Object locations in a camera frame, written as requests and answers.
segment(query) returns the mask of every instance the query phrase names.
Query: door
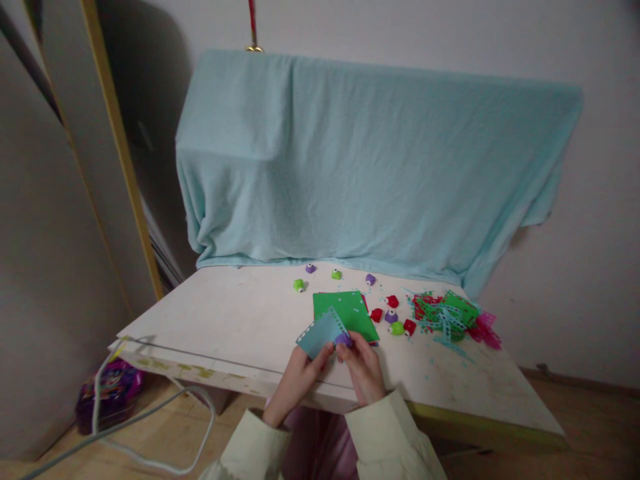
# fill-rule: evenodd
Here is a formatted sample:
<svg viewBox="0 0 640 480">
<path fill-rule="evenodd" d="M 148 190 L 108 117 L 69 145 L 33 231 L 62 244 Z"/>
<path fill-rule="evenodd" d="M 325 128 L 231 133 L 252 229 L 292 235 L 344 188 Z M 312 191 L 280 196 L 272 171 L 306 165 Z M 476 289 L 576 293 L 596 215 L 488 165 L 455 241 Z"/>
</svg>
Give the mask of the door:
<svg viewBox="0 0 640 480">
<path fill-rule="evenodd" d="M 67 134 L 0 33 L 0 457 L 34 459 L 133 319 Z"/>
</svg>

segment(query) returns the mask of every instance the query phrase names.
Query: table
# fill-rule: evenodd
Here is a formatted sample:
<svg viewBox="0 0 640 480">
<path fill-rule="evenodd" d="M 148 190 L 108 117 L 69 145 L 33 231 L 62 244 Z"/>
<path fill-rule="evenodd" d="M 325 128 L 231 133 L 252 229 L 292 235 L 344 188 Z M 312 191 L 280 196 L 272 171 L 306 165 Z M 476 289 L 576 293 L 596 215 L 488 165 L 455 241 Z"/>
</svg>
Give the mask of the table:
<svg viewBox="0 0 640 480">
<path fill-rule="evenodd" d="M 360 290 L 369 311 L 388 308 L 384 298 L 396 295 L 400 321 L 412 318 L 413 293 L 451 289 L 465 296 L 446 283 L 378 274 L 369 287 L 367 272 L 315 266 L 312 274 L 304 265 L 202 268 L 120 332 L 130 338 L 121 356 L 180 385 L 213 387 L 220 411 L 229 391 L 265 398 L 274 393 L 296 338 L 313 320 L 315 292 Z M 341 280 L 331 278 L 333 268 L 342 272 Z M 298 278 L 306 282 L 304 293 L 293 288 Z M 434 341 L 434 334 L 394 337 L 384 321 L 376 328 L 385 384 L 401 392 L 428 435 L 506 452 L 568 448 L 562 428 L 505 350 L 465 338 L 457 344 L 464 357 Z M 332 357 L 304 403 L 335 413 L 353 408 L 346 365 Z"/>
</svg>

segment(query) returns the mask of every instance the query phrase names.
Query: purple craft punch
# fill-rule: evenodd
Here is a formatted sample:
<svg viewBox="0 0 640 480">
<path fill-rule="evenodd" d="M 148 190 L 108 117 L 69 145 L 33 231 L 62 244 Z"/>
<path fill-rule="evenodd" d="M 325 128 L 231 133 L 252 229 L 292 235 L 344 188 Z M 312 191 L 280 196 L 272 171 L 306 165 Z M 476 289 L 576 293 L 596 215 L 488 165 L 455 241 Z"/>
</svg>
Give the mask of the purple craft punch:
<svg viewBox="0 0 640 480">
<path fill-rule="evenodd" d="M 395 310 L 389 310 L 385 313 L 385 321 L 388 323 L 394 323 L 398 321 L 398 314 Z"/>
<path fill-rule="evenodd" d="M 353 340 L 351 340 L 351 337 L 346 332 L 341 333 L 335 338 L 335 344 L 338 345 L 338 343 L 344 343 L 347 348 L 353 346 Z"/>
</svg>

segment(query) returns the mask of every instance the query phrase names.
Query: light blue paper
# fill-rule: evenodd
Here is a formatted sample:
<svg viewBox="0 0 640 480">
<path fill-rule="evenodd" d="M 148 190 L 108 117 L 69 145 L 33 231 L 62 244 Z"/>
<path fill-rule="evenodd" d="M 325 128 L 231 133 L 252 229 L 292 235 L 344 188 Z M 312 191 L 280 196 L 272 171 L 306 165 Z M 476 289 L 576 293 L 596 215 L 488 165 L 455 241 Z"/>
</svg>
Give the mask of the light blue paper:
<svg viewBox="0 0 640 480">
<path fill-rule="evenodd" d="M 555 83 L 206 52 L 176 146 L 197 266 L 326 260 L 476 299 L 547 218 L 581 104 Z"/>
<path fill-rule="evenodd" d="M 300 345 L 302 350 L 307 352 L 309 358 L 313 360 L 327 342 L 335 341 L 341 333 L 346 333 L 346 331 L 335 309 L 329 307 L 320 318 L 314 320 L 300 334 L 296 344 Z"/>
</svg>

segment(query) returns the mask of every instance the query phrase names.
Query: cable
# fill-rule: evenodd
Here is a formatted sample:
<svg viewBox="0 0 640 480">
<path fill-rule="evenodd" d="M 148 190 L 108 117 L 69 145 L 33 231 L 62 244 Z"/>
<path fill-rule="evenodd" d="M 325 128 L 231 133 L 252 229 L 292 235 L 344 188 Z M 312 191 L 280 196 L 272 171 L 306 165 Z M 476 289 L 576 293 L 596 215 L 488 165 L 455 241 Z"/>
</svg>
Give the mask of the cable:
<svg viewBox="0 0 640 480">
<path fill-rule="evenodd" d="M 115 351 L 118 351 L 118 348 L 120 347 L 120 344 L 122 344 L 122 342 L 124 342 L 124 338 L 122 338 L 120 340 L 120 342 L 118 342 L 118 344 L 115 347 Z M 209 396 L 209 394 L 207 393 L 206 390 L 204 390 L 204 388 L 202 387 L 196 387 L 196 386 L 190 386 L 190 387 L 186 387 L 183 388 L 182 390 L 180 390 L 178 393 L 176 393 L 174 396 L 172 396 L 171 398 L 169 398 L 168 400 L 165 400 L 164 402 L 162 402 L 160 405 L 158 405 L 157 407 L 152 408 L 151 410 L 149 410 L 148 412 L 144 412 L 141 415 L 138 415 L 137 417 L 134 417 L 132 419 L 127 420 L 124 423 L 120 423 L 119 425 L 116 425 L 112 428 L 109 428 L 107 430 L 103 430 L 101 432 L 98 432 L 98 417 L 99 417 L 99 412 L 100 412 L 100 379 L 102 377 L 102 371 L 105 369 L 105 366 L 109 363 L 109 361 L 111 360 L 111 356 L 112 354 L 110 353 L 109 356 L 106 358 L 106 360 L 103 362 L 102 366 L 100 366 L 100 370 L 98 370 L 98 373 L 95 376 L 95 385 L 94 385 L 94 392 L 95 392 L 95 401 L 93 404 L 93 416 L 91 417 L 91 437 L 80 442 L 78 445 L 76 445 L 74 448 L 67 450 L 66 452 L 60 454 L 58 457 L 54 458 L 53 460 L 50 460 L 49 462 L 47 462 L 46 464 L 44 464 L 42 467 L 32 471 L 31 473 L 25 475 L 24 477 L 22 477 L 20 480 L 30 480 L 30 479 L 34 479 L 36 477 L 38 477 L 40 474 L 46 472 L 47 470 L 49 470 L 50 468 L 52 468 L 54 465 L 57 465 L 58 463 L 62 462 L 62 460 L 72 456 L 74 453 L 76 453 L 79 450 L 82 450 L 84 447 L 86 447 L 87 445 L 90 445 L 98 440 L 102 440 L 102 442 L 110 447 L 113 447 L 117 450 L 120 450 L 121 452 L 126 453 L 128 456 L 130 456 L 131 458 L 133 458 L 134 460 L 136 460 L 139 463 L 142 463 L 143 465 L 148 465 L 150 467 L 154 467 L 154 468 L 159 468 L 165 471 L 168 471 L 174 475 L 186 475 L 188 473 L 190 473 L 193 468 L 196 466 L 196 464 L 198 463 L 198 460 L 200 460 L 200 456 L 202 455 L 202 450 L 204 450 L 205 448 L 205 444 L 209 438 L 209 434 L 211 433 L 211 428 L 213 427 L 213 420 L 215 419 L 215 408 L 213 406 L 213 402 L 211 401 L 211 398 Z M 200 396 L 202 396 L 202 399 L 205 401 L 205 403 L 207 404 L 207 406 L 209 407 L 209 410 L 211 411 L 211 419 L 209 420 L 209 426 L 207 427 L 207 431 L 205 432 L 205 436 L 202 440 L 202 443 L 200 444 L 200 449 L 198 450 L 198 454 L 195 456 L 195 459 L 193 460 L 192 464 L 186 468 L 183 469 L 178 469 L 176 467 L 173 467 L 171 465 L 167 465 L 164 464 L 162 462 L 158 462 L 155 460 L 149 460 L 147 458 L 144 458 L 142 455 L 140 455 L 138 452 L 136 452 L 135 450 L 126 447 L 124 445 L 120 445 L 119 443 L 116 443 L 114 441 L 110 441 L 110 440 L 106 440 L 104 439 L 106 436 L 117 432 L 118 430 L 122 430 L 123 428 L 126 428 L 130 425 L 133 425 L 134 423 L 139 422 L 142 419 L 147 418 L 148 416 L 154 414 L 155 412 L 157 412 L 158 410 L 164 408 L 164 406 L 168 405 L 170 402 L 174 401 L 176 398 L 178 398 L 180 395 L 182 395 L 183 393 L 186 392 L 194 392 L 194 393 L 198 393 Z"/>
</svg>

